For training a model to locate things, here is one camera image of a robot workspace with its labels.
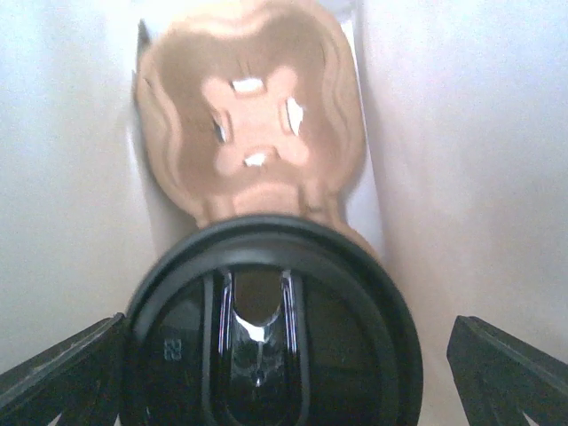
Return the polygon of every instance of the white surface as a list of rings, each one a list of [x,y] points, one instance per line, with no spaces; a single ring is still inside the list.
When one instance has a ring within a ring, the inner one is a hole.
[[[384,264],[422,341],[423,424],[466,424],[476,315],[568,361],[568,3],[366,0],[359,69]]]
[[[423,425],[465,424],[445,355],[457,314],[568,360],[567,12],[544,0],[359,10],[375,173],[367,161],[347,214],[413,312]],[[149,177],[133,125],[139,16],[125,0],[0,3],[0,371],[123,310],[192,229]]]
[[[0,17],[1,372],[123,311],[192,223],[141,161],[130,5],[3,0]]]

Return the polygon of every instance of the printed number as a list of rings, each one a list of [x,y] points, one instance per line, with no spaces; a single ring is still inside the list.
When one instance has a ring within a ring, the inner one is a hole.
[[[163,358],[166,361],[181,360],[181,339],[165,339],[163,341]]]

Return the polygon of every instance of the white wall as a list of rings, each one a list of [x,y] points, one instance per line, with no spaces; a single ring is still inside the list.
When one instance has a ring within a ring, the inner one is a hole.
[[[364,0],[384,264],[422,341],[424,424],[466,424],[456,315],[568,361],[568,4]]]
[[[123,311],[192,227],[132,125],[129,2],[3,0],[0,372]]]

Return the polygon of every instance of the black plastic frame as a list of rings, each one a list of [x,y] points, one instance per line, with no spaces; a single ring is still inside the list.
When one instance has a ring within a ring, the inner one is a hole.
[[[362,248],[326,227],[295,217],[255,216],[216,224],[189,237],[142,282],[127,315],[131,333],[124,370],[129,386],[123,389],[123,424],[143,421],[138,353],[162,307],[188,283],[219,268],[245,265],[292,269],[331,282],[331,286],[351,282],[334,290],[351,307],[357,307],[362,322],[373,330],[381,371],[390,378],[377,384],[385,390],[382,424],[418,422],[422,403],[420,345],[406,304],[386,272]]]
[[[298,303],[297,309],[295,309],[294,314],[298,317],[298,322],[296,325],[296,337],[298,343],[298,350],[301,354],[307,354],[308,352],[308,343],[307,343],[307,335],[305,330],[305,320],[304,320],[304,299],[303,299],[303,284],[299,277],[295,277],[294,280],[291,280],[291,286],[294,288],[294,291],[297,293],[296,301]],[[201,406],[205,415],[205,421],[208,425],[217,425],[217,421],[219,421],[223,426],[240,426],[241,424],[235,420],[235,418],[231,415],[228,410],[228,407],[225,406],[220,410],[219,416],[220,418],[216,419],[214,415],[215,410],[212,407],[212,400],[211,400],[211,380],[210,380],[210,372],[211,368],[211,361],[213,360],[212,355],[212,341],[211,338],[213,336],[212,330],[212,322],[213,322],[213,313],[215,312],[213,308],[213,293],[214,293],[214,278],[210,275],[206,276],[203,280],[203,287],[204,287],[204,338],[203,338],[203,367],[202,367],[202,377],[201,377]],[[295,426],[304,426],[308,419],[308,410],[310,405],[310,375],[308,369],[308,359],[307,357],[300,357],[299,362],[299,376],[298,379],[298,393],[300,395],[298,405],[299,409],[297,410],[297,422]],[[289,422],[287,419],[282,424],[287,424]]]
[[[568,424],[568,366],[475,317],[458,317],[447,349],[471,425]]]
[[[0,375],[0,425],[112,426],[124,316],[103,319]]]

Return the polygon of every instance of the beige ostomy barrier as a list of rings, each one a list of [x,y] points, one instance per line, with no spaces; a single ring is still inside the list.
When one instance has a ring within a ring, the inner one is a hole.
[[[356,70],[317,3],[195,9],[142,54],[136,97],[153,173],[200,228],[287,214],[374,254],[340,207],[364,153]]]

